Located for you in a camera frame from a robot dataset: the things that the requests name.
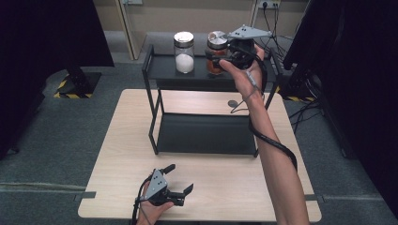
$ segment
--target human arm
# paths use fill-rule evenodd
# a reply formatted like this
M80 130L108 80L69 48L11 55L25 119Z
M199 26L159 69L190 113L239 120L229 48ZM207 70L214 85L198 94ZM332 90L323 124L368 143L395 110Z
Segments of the human arm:
M258 46L255 48L259 58L264 59L264 51ZM220 65L234 78L237 90L248 106L254 128L278 142L279 139L264 107L262 94L260 91L253 91L255 87L250 83L246 72L225 60L221 60ZM247 70L261 88L262 73L258 63L254 61ZM290 158L277 147L261 139L256 140L278 224L309 224L304 191Z
M145 183L144 195L149 186L149 181ZM149 201L140 202L140 213L137 218L137 225L154 225L156 221L161 217L161 214L173 207L172 202L166 202L162 205L156 206Z

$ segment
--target forearm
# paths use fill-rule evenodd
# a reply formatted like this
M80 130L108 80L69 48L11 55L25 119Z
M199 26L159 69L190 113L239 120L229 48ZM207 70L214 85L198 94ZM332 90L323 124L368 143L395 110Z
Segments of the forearm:
M260 95L253 95L246 103L254 128L279 141ZM309 224L302 185L290 158L261 139L257 145L278 224Z
M148 224L148 222L147 221L138 221L137 222L137 225L152 225L152 224Z

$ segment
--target jar lid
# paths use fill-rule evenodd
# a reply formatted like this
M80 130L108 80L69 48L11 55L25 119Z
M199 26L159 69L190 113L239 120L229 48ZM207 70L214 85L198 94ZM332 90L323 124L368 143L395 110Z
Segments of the jar lid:
M175 46L178 48L189 48L193 45L193 34L182 31L175 34Z
M207 46L214 50L225 49L228 45L228 39L225 38L223 31L213 31L208 33Z

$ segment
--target black cable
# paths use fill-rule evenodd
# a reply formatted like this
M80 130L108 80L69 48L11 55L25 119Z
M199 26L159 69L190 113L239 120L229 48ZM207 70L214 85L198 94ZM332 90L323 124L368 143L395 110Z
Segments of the black cable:
M301 122L303 122L303 121L307 121L307 120L309 120L309 119L311 119L311 118L313 118L313 117L319 115L320 113L321 113L321 112L317 112L317 113L315 113L315 114L309 116L308 118L302 119L302 120L300 120L300 121L298 121L298 122L301 123Z
M314 98L318 98L318 94L315 93L316 92L315 88L311 84L310 80L308 79L305 80L305 86L307 87L308 91L310 91L311 95L313 95Z
M275 140L272 140L271 138L265 136L264 134L260 133L257 129L254 128L252 119L249 118L249 130L259 139L263 140L266 143L269 143L270 145L280 149L283 151L292 161L293 166L295 167L296 171L298 170L298 161L296 159L295 154L290 151L289 148L281 144L280 142L277 142Z
M144 211L143 208L141 209L141 212L143 213L143 215L144 215L144 217L145 217L145 219L146 219L146 222L147 222L149 225L152 225L152 224L150 223L149 218L148 218L148 216L146 215L146 213L145 213L145 211Z
M301 123L301 122L303 122L303 121L306 121L306 120L309 120L309 119L311 119L312 117L314 117L314 115L313 115L313 116L310 116L309 118L304 119L304 112L305 112L305 111L308 111L308 110L310 110L310 109L319 108L319 104L313 105L313 104L315 104L315 103L318 103L317 99L314 100L314 101L311 101L310 103L308 103L308 104L306 104L305 106L301 107L301 109L299 109L297 112L295 112L295 113L289 115L289 119L291 119L291 118L293 118L293 116L295 116L295 115L298 114L298 118L297 118L296 122L291 124L291 125L294 125L294 126L295 126L294 129L293 129L293 132L294 132L294 133L296 133L296 131L297 131L297 129L298 129L298 126L299 126L299 123Z
M258 66L260 67L261 72L262 72L262 74L263 74L263 76L262 76L262 80L263 80L263 81L262 81L261 91L262 91L262 93L264 93L264 90L265 90L266 84L267 84L267 78L268 78L268 73L267 73L267 69L266 69L266 66L265 66L265 64L264 64L264 61L261 60L260 57L258 57L257 54L254 54L254 53L252 53L252 52L245 51L245 50L243 50L243 49L241 49L241 48L239 48L239 47L230 46L230 48L233 49L233 50L241 51L241 52L243 52L243 53L248 54L250 57L252 57L252 58L257 62ZM287 148L286 146L284 146L284 145L281 144L280 142L276 142L276 141L272 140L271 138L269 138L269 137L263 135L263 134L260 133L258 130L256 130L256 129L254 128L254 126L253 126L252 119L251 119L250 117L249 117L249 130L250 130L257 138L259 138L259 139L263 140L264 142L269 143L269 144L271 144L272 146L274 146L274 147L280 149L281 151L283 151L283 152L290 158L290 160L292 161L293 166L295 167L295 169L296 169L296 170L298 169L298 163L297 163L297 159L296 159L295 154L294 154L292 151L290 151L289 148Z
M258 87L254 87L254 89L253 89L253 91L247 96L247 97L245 97L242 101L240 101L239 103L238 103L238 105L236 106L236 107L234 107L234 109L232 109L231 110L231 114L233 114L233 113L236 113L236 112L238 112L238 111L246 111L246 110L249 110L249 109L239 109L239 110L237 110L237 107L239 107L243 102L246 102L246 100L247 99L249 99L249 97L252 95L252 94L254 94L256 91L258 90Z
M269 52L268 44L269 44L269 42L271 40L273 40L275 42L275 45L276 45L276 48L277 48L277 52L276 52L277 57L278 57L278 59L280 61L283 61L284 54L287 53L287 50L279 44L278 37L276 36L277 23L278 23L278 20L279 20L279 5L275 5L274 7L275 7L275 11L274 11L274 28L273 28L273 31L272 31L272 35L270 37L268 37L267 43L265 43L262 38L260 38L260 40L264 44L264 49L266 49L268 52ZM268 30L270 30L270 26L269 26L267 15L266 15L266 8L267 8L267 5L263 4L264 19L266 20Z
M138 190L138 195L137 198L135 199L134 202L134 209L132 210L132 216L131 216L131 224L130 225L135 225L137 224L137 212L138 212L138 206L140 204L140 197L141 197L141 192L143 191L144 185L147 181L150 181L152 179L152 174L150 174L147 179L143 182L143 184L140 186L140 189Z

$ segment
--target glass jar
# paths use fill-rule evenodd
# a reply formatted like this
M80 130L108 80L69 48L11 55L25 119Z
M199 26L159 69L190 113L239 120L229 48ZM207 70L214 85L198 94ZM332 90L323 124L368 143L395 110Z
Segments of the glass jar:
M207 36L207 49L215 55L227 55L228 40L225 38L225 33L222 31L210 32ZM214 67L213 62L207 59L207 71L211 74L221 74L222 68Z
M193 71L193 34L190 32L178 32L174 36L176 70L182 73Z

